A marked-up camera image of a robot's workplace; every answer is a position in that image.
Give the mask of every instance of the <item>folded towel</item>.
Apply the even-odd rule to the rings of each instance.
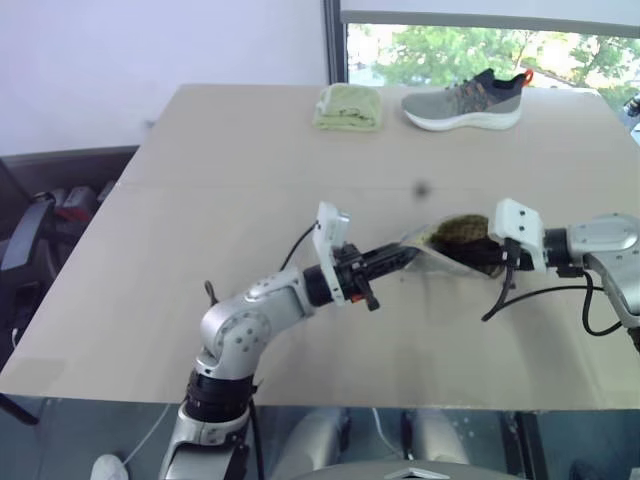
[[[382,100],[377,90],[335,83],[325,88],[316,104],[313,125],[331,130],[378,130],[382,125]]]

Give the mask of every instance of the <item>gray sneaker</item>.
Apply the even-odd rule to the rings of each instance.
[[[504,130],[520,119],[522,87],[533,72],[511,80],[497,80],[491,68],[462,85],[436,92],[413,93],[402,99],[402,109],[414,124],[426,130],[481,127]]]

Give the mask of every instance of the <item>window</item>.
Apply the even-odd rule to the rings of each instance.
[[[362,85],[461,82],[492,67],[499,78],[526,68],[533,86],[596,89],[631,129],[640,117],[622,112],[640,91],[640,40],[496,28],[349,24],[348,81]]]

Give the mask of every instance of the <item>white sneaker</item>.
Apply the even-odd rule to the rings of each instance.
[[[93,464],[90,480],[129,480],[129,474],[118,457],[101,455]]]

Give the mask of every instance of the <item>beige table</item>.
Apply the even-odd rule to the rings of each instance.
[[[319,89],[178,92],[90,225],[0,376],[0,391],[179,402],[211,279],[220,297],[274,272],[320,200],[353,216],[366,250],[506,196],[548,226],[640,214],[640,150],[587,93],[529,89],[512,130],[428,133],[385,90],[375,134],[310,126]],[[416,200],[418,181],[431,194]],[[310,242],[295,257],[315,263]],[[562,283],[522,273],[518,292]],[[640,357],[623,331],[592,338],[580,292],[522,302],[487,324],[497,281],[402,272],[382,308],[320,309],[268,347],[258,402],[491,409],[639,408]],[[596,328],[616,321],[602,295]]]

